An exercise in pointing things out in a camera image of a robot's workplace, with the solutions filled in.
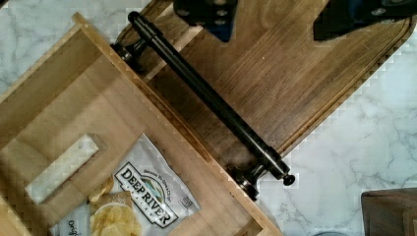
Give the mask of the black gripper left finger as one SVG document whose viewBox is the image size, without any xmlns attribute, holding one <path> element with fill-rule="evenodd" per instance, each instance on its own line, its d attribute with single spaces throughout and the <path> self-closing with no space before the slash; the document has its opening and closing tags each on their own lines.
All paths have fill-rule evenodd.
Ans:
<svg viewBox="0 0 417 236">
<path fill-rule="evenodd" d="M 238 0 L 174 0 L 175 14 L 189 26 L 201 26 L 222 42 L 231 38 Z"/>
</svg>

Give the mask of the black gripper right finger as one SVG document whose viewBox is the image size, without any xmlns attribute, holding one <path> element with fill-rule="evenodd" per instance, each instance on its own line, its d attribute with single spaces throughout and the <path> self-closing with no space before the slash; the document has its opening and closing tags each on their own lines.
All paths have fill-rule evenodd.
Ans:
<svg viewBox="0 0 417 236">
<path fill-rule="evenodd" d="M 313 23 L 314 41 L 326 41 L 355 30 L 415 16 L 417 0 L 328 0 Z"/>
</svg>

